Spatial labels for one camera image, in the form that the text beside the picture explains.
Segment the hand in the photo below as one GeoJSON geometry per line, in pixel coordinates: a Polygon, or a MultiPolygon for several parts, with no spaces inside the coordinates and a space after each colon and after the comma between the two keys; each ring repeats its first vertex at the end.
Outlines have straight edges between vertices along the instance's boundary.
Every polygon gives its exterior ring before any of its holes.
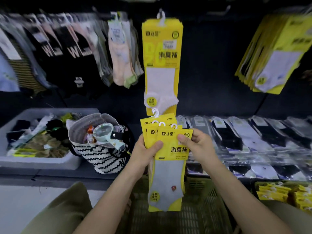
{"type": "Polygon", "coordinates": [[[182,134],[179,134],[177,138],[192,151],[195,159],[201,164],[207,159],[209,159],[209,161],[211,161],[212,158],[219,160],[210,136],[204,132],[193,128],[192,140],[182,134]]]}
{"type": "Polygon", "coordinates": [[[152,147],[146,149],[144,146],[143,134],[140,135],[125,169],[127,169],[131,175],[135,176],[137,180],[140,179],[146,166],[162,147],[163,142],[159,140],[152,147]]]}

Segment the green plastic basket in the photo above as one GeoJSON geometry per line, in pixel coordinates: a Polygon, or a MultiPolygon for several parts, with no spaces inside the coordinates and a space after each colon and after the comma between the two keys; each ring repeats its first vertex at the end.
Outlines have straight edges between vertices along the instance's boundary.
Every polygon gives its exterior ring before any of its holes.
{"type": "Polygon", "coordinates": [[[187,177],[180,212],[148,212],[148,178],[135,185],[118,234],[232,233],[221,196],[211,179],[187,177]]]}

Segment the yellow round sticker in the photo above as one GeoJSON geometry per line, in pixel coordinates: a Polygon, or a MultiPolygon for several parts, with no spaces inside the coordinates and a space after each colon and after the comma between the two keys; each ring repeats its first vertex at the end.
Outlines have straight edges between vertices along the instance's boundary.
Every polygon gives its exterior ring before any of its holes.
{"type": "Polygon", "coordinates": [[[159,200],[159,193],[156,191],[152,192],[150,200],[153,202],[157,202],[159,200]]]}
{"type": "Polygon", "coordinates": [[[150,107],[155,107],[157,105],[157,100],[154,97],[147,98],[147,105],[150,107]]]}
{"type": "Polygon", "coordinates": [[[263,85],[266,82],[266,78],[265,77],[260,77],[257,81],[257,84],[259,85],[263,85]]]}

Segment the gray sock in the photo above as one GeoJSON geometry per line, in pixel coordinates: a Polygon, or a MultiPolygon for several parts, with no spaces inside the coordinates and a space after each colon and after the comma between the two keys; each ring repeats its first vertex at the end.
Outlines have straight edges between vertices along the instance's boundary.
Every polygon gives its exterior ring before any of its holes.
{"type": "Polygon", "coordinates": [[[183,160],[155,160],[153,183],[149,190],[148,203],[163,211],[168,211],[170,205],[183,197],[181,174],[183,160]]]}

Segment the floor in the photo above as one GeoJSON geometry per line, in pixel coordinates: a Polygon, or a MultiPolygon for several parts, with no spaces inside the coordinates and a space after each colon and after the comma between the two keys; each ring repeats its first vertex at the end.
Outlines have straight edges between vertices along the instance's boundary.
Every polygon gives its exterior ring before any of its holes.
{"type": "MultiPolygon", "coordinates": [[[[0,186],[0,233],[20,234],[23,228],[64,188],[0,186]]],[[[88,190],[94,207],[104,191],[88,190]]]]}

